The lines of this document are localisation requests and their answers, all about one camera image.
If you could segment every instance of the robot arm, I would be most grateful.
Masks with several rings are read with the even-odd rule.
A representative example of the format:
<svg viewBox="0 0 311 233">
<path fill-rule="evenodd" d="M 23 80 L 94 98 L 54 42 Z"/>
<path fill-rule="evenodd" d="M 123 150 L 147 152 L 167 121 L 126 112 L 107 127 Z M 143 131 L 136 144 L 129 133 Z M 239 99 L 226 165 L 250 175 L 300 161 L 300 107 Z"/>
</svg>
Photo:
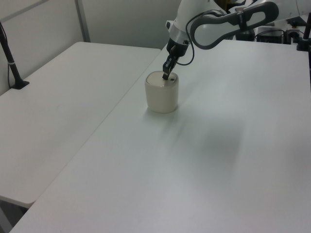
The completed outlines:
<svg viewBox="0 0 311 233">
<path fill-rule="evenodd" d="M 189 46 L 186 25 L 193 43 L 204 50 L 218 45 L 223 39 L 272 21 L 297 17 L 311 12 L 310 0 L 258 0 L 240 11 L 226 15 L 213 0 L 182 0 L 174 22 L 167 22 L 170 32 L 163 65 L 167 79 L 179 57 Z"/>
</svg>

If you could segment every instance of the wall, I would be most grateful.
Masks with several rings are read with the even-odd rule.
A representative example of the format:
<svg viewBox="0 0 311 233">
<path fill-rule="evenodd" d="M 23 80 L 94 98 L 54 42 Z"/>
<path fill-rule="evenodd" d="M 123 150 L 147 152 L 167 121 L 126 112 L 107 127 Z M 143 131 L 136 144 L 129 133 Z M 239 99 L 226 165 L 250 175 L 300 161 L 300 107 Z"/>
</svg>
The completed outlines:
<svg viewBox="0 0 311 233">
<path fill-rule="evenodd" d="M 49 0 L 4 22 L 3 27 L 23 79 L 83 41 L 74 0 Z M 7 61 L 0 47 L 0 95 L 7 90 Z"/>
<path fill-rule="evenodd" d="M 91 42 L 162 49 L 181 0 L 80 0 Z"/>
</svg>

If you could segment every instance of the cable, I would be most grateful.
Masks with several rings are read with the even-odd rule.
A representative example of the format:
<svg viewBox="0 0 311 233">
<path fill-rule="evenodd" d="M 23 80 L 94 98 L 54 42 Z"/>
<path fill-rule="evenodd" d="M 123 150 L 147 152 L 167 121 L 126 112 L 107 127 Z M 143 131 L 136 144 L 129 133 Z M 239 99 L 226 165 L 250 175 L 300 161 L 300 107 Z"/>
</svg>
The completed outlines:
<svg viewBox="0 0 311 233">
<path fill-rule="evenodd" d="M 255 39 L 257 39 L 257 36 L 259 36 L 259 35 L 264 35 L 264 34 L 271 33 L 271 32 L 283 32 L 283 34 L 281 36 L 279 36 L 279 37 L 282 37 L 284 35 L 284 33 L 285 33 L 285 31 L 281 30 L 281 29 L 267 30 L 267 31 L 260 32 L 257 35 L 255 35 Z"/>
<path fill-rule="evenodd" d="M 5 36 L 6 42 L 8 42 L 8 38 L 7 38 L 7 36 L 6 36 L 5 30 L 4 30 L 4 28 L 3 28 L 2 24 L 1 24 L 1 22 L 0 22 L 0 27 L 1 27 L 1 30 L 3 31 L 3 34 L 4 34 L 4 36 Z"/>
<path fill-rule="evenodd" d="M 189 22 L 186 24 L 186 34 L 187 34 L 187 37 L 188 37 L 188 39 L 189 39 L 189 41 L 190 41 L 191 48 L 192 48 L 192 59 L 191 59 L 190 62 L 188 62 L 188 63 L 186 63 L 186 64 L 182 64 L 182 63 L 176 62 L 176 63 L 177 63 L 178 65 L 180 65 L 180 66 L 188 66 L 188 65 L 190 65 L 190 64 L 193 62 L 193 60 L 194 60 L 194 46 L 193 46 L 193 42 L 192 42 L 192 40 L 191 40 L 191 38 L 190 38 L 190 35 L 189 35 L 189 32 L 188 32 L 188 25 L 189 25 L 193 20 L 195 20 L 196 18 L 202 16 L 203 14 L 204 14 L 204 12 L 202 12 L 202 13 L 196 15 L 195 17 L 193 17 L 192 19 L 190 19 Z"/>
<path fill-rule="evenodd" d="M 9 84 L 9 88 L 11 89 L 10 86 L 10 65 L 8 64 L 8 84 Z"/>
<path fill-rule="evenodd" d="M 186 24 L 186 34 L 187 34 L 187 37 L 188 37 L 188 39 L 189 39 L 189 41 L 190 41 L 191 48 L 192 48 L 192 59 L 191 59 L 190 62 L 188 62 L 188 63 L 186 63 L 186 64 L 182 64 L 182 63 L 177 62 L 178 65 L 180 65 L 180 66 L 188 66 L 188 65 L 190 65 L 190 64 L 193 62 L 193 60 L 194 60 L 194 46 L 193 46 L 193 42 L 192 42 L 192 40 L 191 40 L 190 34 L 189 34 L 189 32 L 188 32 L 188 25 L 189 25 L 193 20 L 195 20 L 196 18 L 198 18 L 198 17 L 200 17 L 200 16 L 205 16 L 205 15 L 214 15 L 214 16 L 217 16 L 217 17 L 222 16 L 221 14 L 217 14 L 217 13 L 214 12 L 213 10 L 210 10 L 210 11 L 202 12 L 202 13 L 196 15 L 195 17 L 193 17 L 192 19 L 189 20 L 189 22 Z"/>
</svg>

